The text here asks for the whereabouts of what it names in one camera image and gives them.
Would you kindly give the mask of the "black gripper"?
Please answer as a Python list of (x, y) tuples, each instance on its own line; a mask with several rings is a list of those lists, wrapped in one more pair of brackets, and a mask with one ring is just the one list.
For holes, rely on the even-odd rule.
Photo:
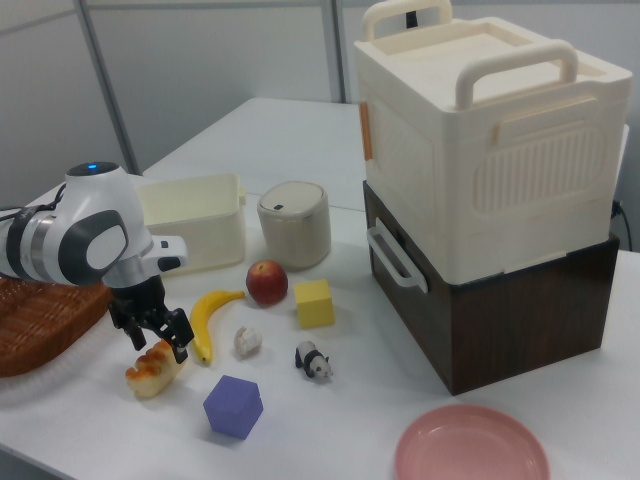
[(159, 275), (126, 288), (112, 288), (109, 312), (116, 329), (131, 339), (136, 351), (146, 346), (143, 329), (154, 332), (172, 349), (177, 363), (188, 358), (187, 346), (194, 333), (183, 309), (169, 310), (165, 305), (165, 288)]

